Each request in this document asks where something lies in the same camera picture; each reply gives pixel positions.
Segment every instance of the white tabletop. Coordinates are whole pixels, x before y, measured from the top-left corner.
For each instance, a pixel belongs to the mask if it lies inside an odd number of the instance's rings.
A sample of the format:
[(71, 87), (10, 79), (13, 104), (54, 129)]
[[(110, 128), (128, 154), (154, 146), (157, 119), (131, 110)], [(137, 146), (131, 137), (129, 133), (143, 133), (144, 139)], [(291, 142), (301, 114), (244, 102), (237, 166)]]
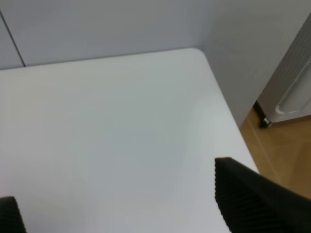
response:
[(30, 233), (227, 233), (228, 156), (256, 170), (198, 50), (0, 71), (0, 196)]

